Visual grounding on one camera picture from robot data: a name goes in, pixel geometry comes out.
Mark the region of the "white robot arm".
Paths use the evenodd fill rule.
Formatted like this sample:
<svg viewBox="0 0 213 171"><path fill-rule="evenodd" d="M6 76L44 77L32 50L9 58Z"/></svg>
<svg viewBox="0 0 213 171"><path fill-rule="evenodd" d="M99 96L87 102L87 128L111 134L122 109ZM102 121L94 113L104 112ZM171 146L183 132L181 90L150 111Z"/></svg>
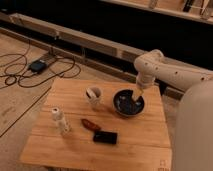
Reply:
<svg viewBox="0 0 213 171"><path fill-rule="evenodd" d="M171 171L213 171L213 71L165 62L158 50L138 56L136 85L159 79L184 92L177 112Z"/></svg>

